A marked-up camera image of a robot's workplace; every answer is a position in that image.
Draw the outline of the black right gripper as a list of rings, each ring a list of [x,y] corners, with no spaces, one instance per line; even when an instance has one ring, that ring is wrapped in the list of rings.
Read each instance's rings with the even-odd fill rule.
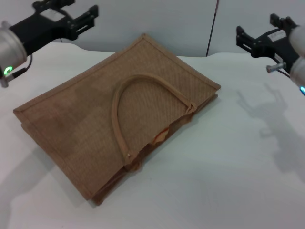
[[[237,26],[236,45],[254,58],[268,57],[276,63],[284,62],[284,70],[290,72],[299,55],[292,48],[284,31],[291,31],[298,25],[291,17],[280,18],[275,13],[270,15],[270,24],[278,29],[266,32],[256,39],[249,36],[241,26]]]

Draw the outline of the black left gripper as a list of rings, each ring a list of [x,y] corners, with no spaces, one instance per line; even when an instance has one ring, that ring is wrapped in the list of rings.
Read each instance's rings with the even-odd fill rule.
[[[99,7],[94,5],[72,20],[62,8],[75,0],[43,0],[32,3],[35,13],[12,25],[9,29],[19,38],[26,55],[30,56],[55,39],[76,40],[78,36],[95,26]]]

